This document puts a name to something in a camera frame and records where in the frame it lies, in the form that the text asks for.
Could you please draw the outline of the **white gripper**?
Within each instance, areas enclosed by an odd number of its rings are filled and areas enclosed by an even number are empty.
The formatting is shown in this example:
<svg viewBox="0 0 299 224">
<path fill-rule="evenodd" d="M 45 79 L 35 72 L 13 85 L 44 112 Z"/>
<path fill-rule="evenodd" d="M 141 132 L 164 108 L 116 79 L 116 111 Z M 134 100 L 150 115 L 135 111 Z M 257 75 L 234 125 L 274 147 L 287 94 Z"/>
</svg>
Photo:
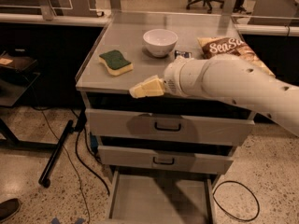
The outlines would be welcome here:
<svg viewBox="0 0 299 224">
<path fill-rule="evenodd" d="M 164 70 L 164 85 L 157 75 L 148 77 L 143 82 L 133 86 L 129 92 L 132 97 L 156 97 L 164 95 L 164 90 L 175 96 L 185 96 L 180 86 L 181 69 L 192 60 L 192 58 L 177 57 Z"/>
</svg>

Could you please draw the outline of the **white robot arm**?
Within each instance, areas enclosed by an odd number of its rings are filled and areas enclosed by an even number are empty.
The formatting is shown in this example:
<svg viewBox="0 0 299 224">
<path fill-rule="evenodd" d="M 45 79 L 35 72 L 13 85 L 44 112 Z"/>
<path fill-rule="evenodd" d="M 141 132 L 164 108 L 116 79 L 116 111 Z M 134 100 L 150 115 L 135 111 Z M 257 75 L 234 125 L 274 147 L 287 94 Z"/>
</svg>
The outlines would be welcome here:
<svg viewBox="0 0 299 224">
<path fill-rule="evenodd" d="M 162 77 L 149 77 L 129 92 L 134 98 L 169 93 L 217 100 L 259 113 L 299 135 L 299 87 L 234 55 L 221 54 L 209 60 L 178 57 Z"/>
</svg>

